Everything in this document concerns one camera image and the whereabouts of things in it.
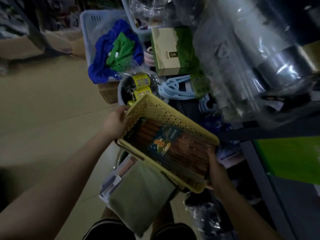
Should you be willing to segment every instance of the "person's right hand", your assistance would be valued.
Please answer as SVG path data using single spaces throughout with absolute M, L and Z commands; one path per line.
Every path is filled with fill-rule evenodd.
M 222 164 L 218 163 L 216 153 L 212 147 L 208 149 L 208 157 L 210 161 L 210 179 L 213 192 L 215 197 L 221 201 L 223 198 L 223 192 L 234 190 L 235 188 L 229 179 L 226 168 Z

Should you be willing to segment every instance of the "towel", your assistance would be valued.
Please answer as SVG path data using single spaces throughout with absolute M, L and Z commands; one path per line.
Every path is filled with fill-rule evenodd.
M 110 195 L 107 205 L 141 238 L 174 189 L 161 173 L 137 161 Z
M 138 36 L 132 32 L 129 24 L 125 20 L 119 19 L 114 23 L 113 28 L 109 30 L 108 33 L 102 35 L 96 42 L 96 54 L 93 63 L 88 68 L 88 75 L 94 84 L 106 83 L 110 76 L 115 79 L 120 79 L 120 76 L 117 75 L 117 71 L 106 66 L 106 60 L 108 54 L 114 47 L 114 41 L 121 32 L 135 43 L 133 48 L 133 59 L 139 65 L 143 63 L 143 49 L 139 43 Z

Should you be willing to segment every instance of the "yellow label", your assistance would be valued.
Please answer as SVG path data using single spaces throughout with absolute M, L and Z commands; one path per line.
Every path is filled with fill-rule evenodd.
M 151 89 L 149 87 L 147 88 L 144 88 L 144 89 L 140 89 L 140 90 L 137 90 L 137 91 L 134 91 L 133 94 L 134 94 L 134 97 L 136 100 L 139 100 L 141 98 L 142 95 L 146 94 L 146 93 L 152 93 L 151 92 Z
M 147 75 L 133 76 L 132 78 L 136 84 L 136 90 L 150 87 L 150 78 Z

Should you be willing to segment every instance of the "yellow plastic basket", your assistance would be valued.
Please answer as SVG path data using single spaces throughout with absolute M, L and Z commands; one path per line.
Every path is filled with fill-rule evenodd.
M 126 116 L 130 116 L 130 122 L 128 123 L 128 127 L 125 130 L 124 135 L 126 135 L 128 131 L 132 129 L 132 127 L 136 124 L 136 122 L 141 117 L 146 117 L 150 119 L 155 119 L 157 121 L 161 121 L 162 123 L 168 125 L 175 125 L 180 128 L 183 128 L 186 131 L 193 132 L 199 136 L 204 136 L 208 140 L 212 142 L 214 145 L 219 145 L 219 139 L 194 121 L 190 120 L 182 113 L 178 112 L 170 105 L 163 102 L 158 97 L 154 96 L 153 94 L 145 94 L 143 95 L 134 105 L 128 110 Z M 145 163 L 152 166 L 155 170 L 162 171 L 165 173 L 170 179 L 174 182 L 177 182 L 179 185 L 187 187 L 191 191 L 195 193 L 201 193 L 204 188 L 205 184 L 198 183 L 188 178 L 180 178 L 174 173 L 170 172 L 169 170 L 165 169 L 157 162 L 153 161 L 150 157 L 146 156 L 144 153 L 130 145 L 123 139 L 118 139 L 118 144 L 121 147 L 124 147 L 129 153 L 132 153 L 138 159 L 143 160 Z

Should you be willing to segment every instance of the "person's left hand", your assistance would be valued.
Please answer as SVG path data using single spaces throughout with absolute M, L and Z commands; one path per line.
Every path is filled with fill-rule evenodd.
M 118 106 L 108 114 L 106 120 L 103 122 L 101 131 L 108 135 L 111 140 L 118 139 L 124 133 L 126 124 L 129 121 L 129 118 L 125 117 L 125 113 L 129 108 L 130 107 L 126 105 Z

